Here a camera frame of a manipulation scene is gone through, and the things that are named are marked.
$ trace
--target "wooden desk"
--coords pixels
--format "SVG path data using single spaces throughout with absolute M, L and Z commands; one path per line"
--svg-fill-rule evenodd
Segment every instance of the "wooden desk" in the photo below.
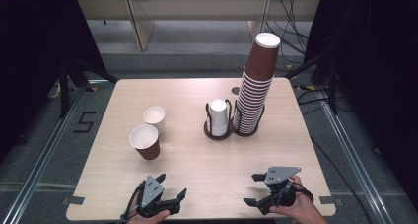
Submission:
M 251 175 L 269 166 L 301 167 L 299 176 L 324 216 L 333 204 L 320 204 L 330 196 L 295 95 L 287 79 L 275 78 L 266 100 L 258 131 L 251 137 L 234 133 L 222 141 L 206 137 L 205 105 L 213 99 L 238 96 L 231 91 L 241 78 L 120 80 L 113 91 L 74 196 L 67 218 L 114 220 L 126 208 L 133 190 L 147 175 L 166 173 L 163 200 L 187 188 L 180 214 L 168 219 L 275 218 L 248 207 L 243 198 L 269 194 L 264 183 Z M 142 113 L 151 106 L 166 110 L 166 133 L 160 138 L 161 154 L 146 161 L 130 146 L 129 133 L 144 124 Z

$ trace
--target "stack of cups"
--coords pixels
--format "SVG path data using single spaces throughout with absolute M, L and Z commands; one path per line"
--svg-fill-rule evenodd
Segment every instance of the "stack of cups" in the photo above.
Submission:
M 280 38 L 258 34 L 252 45 L 234 114 L 234 128 L 242 134 L 253 133 L 258 126 L 264 101 L 276 69 Z

